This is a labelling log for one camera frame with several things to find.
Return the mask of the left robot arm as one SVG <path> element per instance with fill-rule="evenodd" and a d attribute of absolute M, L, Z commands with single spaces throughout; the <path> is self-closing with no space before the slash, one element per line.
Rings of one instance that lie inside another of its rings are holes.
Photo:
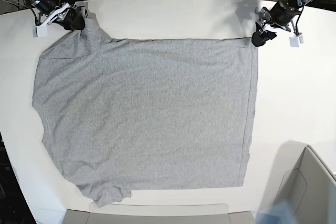
<path fill-rule="evenodd" d="M 267 41 L 276 38 L 278 32 L 285 31 L 290 34 L 290 45 L 299 47 L 303 44 L 303 35 L 299 31 L 298 22 L 304 7 L 311 1 L 313 0 L 277 0 L 271 9 L 263 7 L 256 20 L 252 44 L 261 47 Z"/>

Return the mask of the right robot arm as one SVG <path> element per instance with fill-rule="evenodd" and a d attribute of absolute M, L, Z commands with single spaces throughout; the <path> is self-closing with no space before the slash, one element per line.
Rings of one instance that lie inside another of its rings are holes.
<path fill-rule="evenodd" d="M 47 26 L 55 23 L 65 30 L 83 30 L 85 19 L 80 7 L 66 0 L 24 0 L 30 10 L 34 8 L 39 13 L 32 12 L 35 20 L 34 37 L 47 35 Z"/>

